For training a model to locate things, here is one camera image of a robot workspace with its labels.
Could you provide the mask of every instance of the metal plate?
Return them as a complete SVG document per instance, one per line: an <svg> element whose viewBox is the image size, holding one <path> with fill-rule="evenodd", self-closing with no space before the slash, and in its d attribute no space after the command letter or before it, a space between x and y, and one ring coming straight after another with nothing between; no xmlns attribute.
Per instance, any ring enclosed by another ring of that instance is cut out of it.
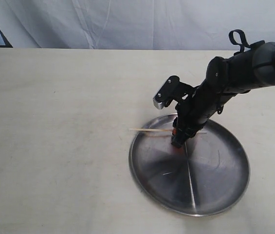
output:
<svg viewBox="0 0 275 234"><path fill-rule="evenodd" d="M171 129L176 114L161 116L143 128ZM139 132L129 153L131 173L155 201L176 212L215 215L244 194L250 168L239 141L209 120L182 149L170 144L169 132Z"/></svg>

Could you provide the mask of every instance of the fabric backdrop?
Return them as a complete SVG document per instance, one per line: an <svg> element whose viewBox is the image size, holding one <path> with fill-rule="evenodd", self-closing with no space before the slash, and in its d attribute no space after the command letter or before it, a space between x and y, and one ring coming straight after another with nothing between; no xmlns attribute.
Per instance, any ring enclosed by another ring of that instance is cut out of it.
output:
<svg viewBox="0 0 275 234"><path fill-rule="evenodd" d="M275 0L0 0L14 47L221 50L275 41Z"/></svg>

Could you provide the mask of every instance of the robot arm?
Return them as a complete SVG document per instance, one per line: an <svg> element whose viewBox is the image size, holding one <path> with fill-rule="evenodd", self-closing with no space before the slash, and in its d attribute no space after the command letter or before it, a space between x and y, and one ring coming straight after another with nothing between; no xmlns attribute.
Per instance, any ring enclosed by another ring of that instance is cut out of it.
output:
<svg viewBox="0 0 275 234"><path fill-rule="evenodd" d="M239 33L240 44L233 38L234 32ZM192 87L171 76L153 98L158 109L177 101L171 142L177 148L193 138L215 112L221 114L224 104L232 97L275 86L275 42L258 41L249 45L241 30L231 31L229 38L240 46L240 51L229 59L213 58L201 85Z"/></svg>

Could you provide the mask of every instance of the table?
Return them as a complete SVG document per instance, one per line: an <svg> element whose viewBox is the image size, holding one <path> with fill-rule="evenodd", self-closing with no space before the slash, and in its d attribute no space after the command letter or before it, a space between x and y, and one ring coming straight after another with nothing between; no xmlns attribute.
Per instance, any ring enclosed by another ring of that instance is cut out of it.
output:
<svg viewBox="0 0 275 234"><path fill-rule="evenodd" d="M226 213L188 217L131 178L135 132L174 105L152 97L170 75L193 86L232 51L0 49L0 233L275 233L275 87L229 101L213 120L242 143L249 187Z"/></svg>

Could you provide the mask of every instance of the round metal tray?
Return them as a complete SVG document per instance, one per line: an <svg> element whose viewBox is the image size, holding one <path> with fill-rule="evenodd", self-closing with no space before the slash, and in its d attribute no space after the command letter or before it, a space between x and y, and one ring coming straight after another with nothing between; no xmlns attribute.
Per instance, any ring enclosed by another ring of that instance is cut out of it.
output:
<svg viewBox="0 0 275 234"><path fill-rule="evenodd" d="M155 118L143 128L171 129L176 116ZM209 120L183 148L170 141L170 132L139 132L130 148L132 176L153 200L192 216L215 215L240 200L250 167L234 135Z"/></svg>

